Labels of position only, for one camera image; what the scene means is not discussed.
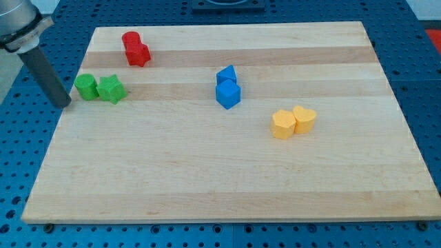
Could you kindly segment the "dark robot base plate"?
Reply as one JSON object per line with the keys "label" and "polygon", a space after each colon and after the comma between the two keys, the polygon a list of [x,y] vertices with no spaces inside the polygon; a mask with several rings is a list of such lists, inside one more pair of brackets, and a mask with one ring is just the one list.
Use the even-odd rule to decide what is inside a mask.
{"label": "dark robot base plate", "polygon": [[266,0],[191,0],[192,12],[265,9]]}

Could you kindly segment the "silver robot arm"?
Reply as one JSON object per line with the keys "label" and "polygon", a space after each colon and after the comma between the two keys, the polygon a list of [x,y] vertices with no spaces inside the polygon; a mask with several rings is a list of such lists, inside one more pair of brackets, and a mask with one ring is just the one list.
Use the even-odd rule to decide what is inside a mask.
{"label": "silver robot arm", "polygon": [[30,0],[1,0],[1,49],[23,54],[39,45],[54,21]]}

